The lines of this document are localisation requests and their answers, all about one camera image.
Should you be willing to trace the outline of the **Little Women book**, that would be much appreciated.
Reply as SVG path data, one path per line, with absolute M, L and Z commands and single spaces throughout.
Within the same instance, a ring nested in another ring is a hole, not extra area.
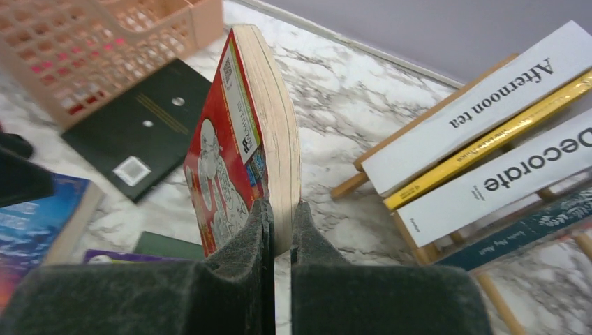
M 519 253 L 523 248 L 566 235 L 590 220 L 591 188 L 580 188 L 444 257 L 436 264 L 473 271 Z

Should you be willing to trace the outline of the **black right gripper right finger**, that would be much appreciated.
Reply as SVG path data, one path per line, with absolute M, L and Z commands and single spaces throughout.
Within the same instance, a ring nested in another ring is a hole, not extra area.
M 446 266 L 354 265 L 321 235 L 307 202 L 293 221 L 294 334 L 490 334 L 468 273 Z

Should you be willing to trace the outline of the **yellow Little Prince book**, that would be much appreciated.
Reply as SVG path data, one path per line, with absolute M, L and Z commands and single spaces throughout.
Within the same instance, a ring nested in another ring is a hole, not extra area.
M 438 188 L 491 152 L 558 114 L 590 90 L 591 71 L 588 71 L 386 197 L 383 204 L 392 211 Z

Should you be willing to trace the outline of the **brown Decorate Furniture book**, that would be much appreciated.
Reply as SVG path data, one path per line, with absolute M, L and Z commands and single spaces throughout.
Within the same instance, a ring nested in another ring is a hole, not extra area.
M 587 110 L 397 210 L 417 247 L 591 166 Z

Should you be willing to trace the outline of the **white Afternoon Tea book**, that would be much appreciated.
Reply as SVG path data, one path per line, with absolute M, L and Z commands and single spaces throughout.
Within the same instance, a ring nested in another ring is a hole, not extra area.
M 387 196 L 591 68 L 591 35 L 569 21 L 362 162 Z

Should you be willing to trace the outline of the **red comic paperback book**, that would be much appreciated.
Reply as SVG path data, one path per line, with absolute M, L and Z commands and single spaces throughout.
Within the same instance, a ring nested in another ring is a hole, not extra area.
M 279 66 L 253 24 L 228 34 L 184 174 L 206 255 L 245 226 L 257 199 L 273 210 L 275 254 L 290 248 L 301 198 L 299 128 Z

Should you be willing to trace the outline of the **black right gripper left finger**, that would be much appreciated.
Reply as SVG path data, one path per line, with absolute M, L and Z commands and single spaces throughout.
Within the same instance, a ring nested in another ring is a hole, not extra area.
M 202 261 L 52 265 L 30 272 L 2 334 L 273 334 L 274 218 L 246 225 Z

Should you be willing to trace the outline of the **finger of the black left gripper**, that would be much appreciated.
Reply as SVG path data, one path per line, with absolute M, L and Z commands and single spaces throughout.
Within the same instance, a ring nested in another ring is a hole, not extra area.
M 49 170 L 1 149 L 1 207 L 53 194 L 54 185 Z

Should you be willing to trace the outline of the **blue Jane Eyre book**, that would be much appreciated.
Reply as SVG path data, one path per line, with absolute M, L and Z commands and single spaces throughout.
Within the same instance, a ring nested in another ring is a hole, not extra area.
M 52 182 L 51 196 L 1 208 L 1 310 L 32 269 L 68 261 L 105 196 L 89 179 L 53 173 Z

